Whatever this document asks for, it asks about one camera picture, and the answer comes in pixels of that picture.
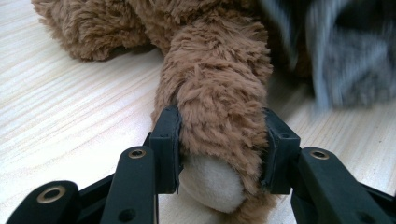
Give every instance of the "gray plush toy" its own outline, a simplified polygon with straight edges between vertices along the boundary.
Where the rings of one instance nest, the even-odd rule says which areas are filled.
[[[304,31],[318,107],[386,102],[396,95],[396,1],[261,0],[282,34],[290,68]]]

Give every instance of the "wood grain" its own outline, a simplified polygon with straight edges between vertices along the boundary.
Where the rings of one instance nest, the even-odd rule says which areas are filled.
[[[0,223],[52,180],[82,189],[111,174],[121,152],[141,145],[163,56],[133,50],[102,63],[72,60],[50,38],[27,0],[0,3]],[[396,104],[317,113],[309,87],[282,77],[269,106],[302,137],[334,152],[357,179],[396,189]],[[183,190],[160,196],[162,223],[221,223]],[[289,197],[270,223],[293,223]]]

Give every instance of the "stuffed animal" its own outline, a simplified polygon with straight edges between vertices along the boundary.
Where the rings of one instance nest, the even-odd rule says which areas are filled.
[[[262,109],[273,66],[267,33],[248,0],[33,0],[73,58],[102,61],[116,47],[151,43],[164,55],[152,121],[177,105],[182,187],[227,214],[263,223],[275,196],[262,191]]]
[[[32,0],[73,58],[102,61],[115,48],[147,43],[161,49],[152,121],[177,105],[181,185],[230,223],[263,223],[275,206],[258,181],[267,146],[262,108],[273,71],[267,44],[284,49],[280,61],[300,76],[313,74],[323,107],[387,100],[396,95],[394,29],[373,35],[336,26],[350,3],[379,1],[391,8],[388,0]],[[274,22],[270,34],[259,4]],[[394,10],[386,11],[393,20]]]

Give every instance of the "brown plush fur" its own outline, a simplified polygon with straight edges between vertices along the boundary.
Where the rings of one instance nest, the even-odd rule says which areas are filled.
[[[73,58],[104,60],[116,47],[149,42],[145,26],[127,3],[117,0],[32,0],[35,11]]]
[[[73,57],[103,60],[118,46],[148,39],[165,55],[153,122],[168,105],[182,115],[182,153],[228,162],[246,200],[231,223],[262,223],[274,196],[258,179],[267,146],[262,108],[272,65],[254,1],[33,0],[53,37]]]

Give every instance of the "plush leg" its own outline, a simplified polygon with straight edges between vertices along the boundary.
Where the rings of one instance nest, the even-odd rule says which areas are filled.
[[[258,183],[267,145],[262,108],[272,73],[266,40],[260,23],[230,9],[184,27],[165,56],[152,114],[155,122],[166,106],[178,106],[188,166],[182,185],[199,202],[230,214],[232,223],[263,223],[274,206],[274,196]],[[188,176],[206,189],[184,184]],[[221,184],[226,179],[232,181]]]
[[[116,0],[32,0],[52,37],[73,58],[104,60],[116,47],[149,42],[130,4]]]

